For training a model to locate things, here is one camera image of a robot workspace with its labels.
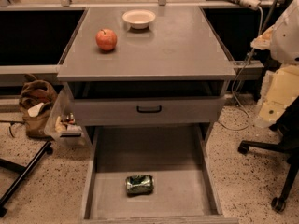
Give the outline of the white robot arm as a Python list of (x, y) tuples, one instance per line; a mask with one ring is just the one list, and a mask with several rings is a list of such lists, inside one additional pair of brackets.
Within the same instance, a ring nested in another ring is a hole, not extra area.
[(256, 49), (270, 51), (281, 63), (263, 77), (261, 98), (254, 124), (266, 128), (275, 124), (299, 96), (299, 0), (292, 0), (274, 25), (251, 42)]

